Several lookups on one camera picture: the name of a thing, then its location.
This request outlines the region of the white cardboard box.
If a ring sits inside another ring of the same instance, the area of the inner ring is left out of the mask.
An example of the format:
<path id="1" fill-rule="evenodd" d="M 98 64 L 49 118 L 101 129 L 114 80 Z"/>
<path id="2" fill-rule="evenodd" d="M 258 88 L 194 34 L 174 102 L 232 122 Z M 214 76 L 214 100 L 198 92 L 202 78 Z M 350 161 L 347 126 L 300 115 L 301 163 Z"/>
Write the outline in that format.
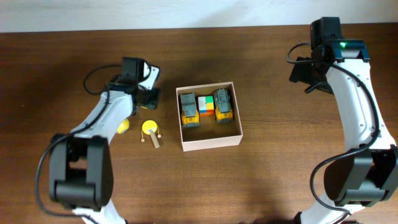
<path id="1" fill-rule="evenodd" d="M 204 116 L 200 118 L 199 126 L 184 128 L 182 118 L 179 118 L 178 121 L 180 125 L 183 151 L 188 152 L 216 147 L 237 146 L 240 144 L 243 138 L 243 129 L 233 82 L 176 88 L 178 113 L 182 113 L 180 95 L 194 93 L 196 96 L 207 96 L 221 88 L 226 89 L 231 96 L 233 120 L 228 123 L 217 123 L 214 116 Z"/>

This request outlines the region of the multicolour puzzle cube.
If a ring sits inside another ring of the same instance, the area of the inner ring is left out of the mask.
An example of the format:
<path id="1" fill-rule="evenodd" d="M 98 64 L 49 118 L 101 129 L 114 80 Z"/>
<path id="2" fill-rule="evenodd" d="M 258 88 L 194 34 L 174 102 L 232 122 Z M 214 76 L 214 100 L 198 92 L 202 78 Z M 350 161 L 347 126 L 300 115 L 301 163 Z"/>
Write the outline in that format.
<path id="1" fill-rule="evenodd" d="M 214 115 L 215 106 L 213 96 L 199 96 L 198 110 L 200 116 Z"/>

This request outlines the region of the yellow grey dump truck toy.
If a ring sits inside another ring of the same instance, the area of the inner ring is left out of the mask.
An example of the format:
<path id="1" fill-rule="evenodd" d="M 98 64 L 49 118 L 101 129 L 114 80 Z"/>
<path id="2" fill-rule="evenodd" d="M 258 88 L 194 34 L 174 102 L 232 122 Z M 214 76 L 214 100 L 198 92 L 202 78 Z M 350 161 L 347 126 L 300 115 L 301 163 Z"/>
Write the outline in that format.
<path id="1" fill-rule="evenodd" d="M 184 128 L 191 128 L 200 125 L 200 115 L 197 110 L 197 104 L 194 93 L 180 95 L 182 107 L 182 124 Z"/>

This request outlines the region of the yellow ball with eye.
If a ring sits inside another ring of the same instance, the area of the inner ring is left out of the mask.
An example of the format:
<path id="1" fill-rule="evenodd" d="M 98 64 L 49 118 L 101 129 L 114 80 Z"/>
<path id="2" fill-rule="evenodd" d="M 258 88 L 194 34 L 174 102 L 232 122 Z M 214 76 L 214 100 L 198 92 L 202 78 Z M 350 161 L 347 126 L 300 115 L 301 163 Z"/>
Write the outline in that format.
<path id="1" fill-rule="evenodd" d="M 117 134 L 123 134 L 129 129 L 129 120 L 124 119 L 116 130 Z"/>

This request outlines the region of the yellow grey mixer truck toy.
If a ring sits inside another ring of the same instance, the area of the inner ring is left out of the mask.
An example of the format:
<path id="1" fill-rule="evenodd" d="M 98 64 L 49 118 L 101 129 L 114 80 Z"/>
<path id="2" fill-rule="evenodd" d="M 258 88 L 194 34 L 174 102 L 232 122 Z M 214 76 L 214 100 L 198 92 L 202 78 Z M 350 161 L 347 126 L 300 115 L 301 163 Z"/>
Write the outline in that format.
<path id="1" fill-rule="evenodd" d="M 213 94 L 215 101 L 215 118 L 217 123 L 228 123 L 233 120 L 231 98 L 227 89 L 216 90 Z"/>

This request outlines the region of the yellow wooden pellet drum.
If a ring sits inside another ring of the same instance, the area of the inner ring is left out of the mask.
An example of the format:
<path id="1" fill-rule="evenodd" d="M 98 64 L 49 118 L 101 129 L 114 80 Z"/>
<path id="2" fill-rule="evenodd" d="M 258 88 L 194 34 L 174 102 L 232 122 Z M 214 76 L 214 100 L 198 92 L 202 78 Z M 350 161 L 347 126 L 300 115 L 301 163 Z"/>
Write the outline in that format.
<path id="1" fill-rule="evenodd" d="M 158 124 L 154 120 L 147 120 L 143 122 L 141 127 L 141 142 L 145 142 L 144 135 L 149 135 L 154 147 L 160 147 L 158 139 L 162 137 Z"/>

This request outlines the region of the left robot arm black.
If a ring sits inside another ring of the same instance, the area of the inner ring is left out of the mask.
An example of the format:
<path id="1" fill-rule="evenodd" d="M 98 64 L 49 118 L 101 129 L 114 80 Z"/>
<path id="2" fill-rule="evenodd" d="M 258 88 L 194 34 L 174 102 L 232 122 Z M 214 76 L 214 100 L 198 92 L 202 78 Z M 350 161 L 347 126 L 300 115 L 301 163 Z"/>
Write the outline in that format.
<path id="1" fill-rule="evenodd" d="M 109 145 L 122 122 L 139 107 L 154 110 L 160 68 L 141 58 L 124 57 L 121 72 L 96 92 L 99 102 L 68 134 L 56 134 L 42 158 L 49 159 L 49 197 L 85 223 L 126 223 L 114 206 Z"/>

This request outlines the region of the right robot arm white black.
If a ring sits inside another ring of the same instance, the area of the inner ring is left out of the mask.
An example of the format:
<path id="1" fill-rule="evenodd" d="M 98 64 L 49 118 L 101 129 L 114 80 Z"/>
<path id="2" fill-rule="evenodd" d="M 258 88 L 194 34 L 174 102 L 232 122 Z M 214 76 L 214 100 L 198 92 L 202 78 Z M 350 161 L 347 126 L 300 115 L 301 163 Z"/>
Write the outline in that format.
<path id="1" fill-rule="evenodd" d="M 362 40 L 344 38 L 338 17 L 310 26 L 309 57 L 298 57 L 289 80 L 307 91 L 334 95 L 345 137 L 345 151 L 319 163 L 324 193 L 299 212 L 295 223 L 343 223 L 349 216 L 389 200 L 397 189 L 397 144 L 383 121 Z"/>

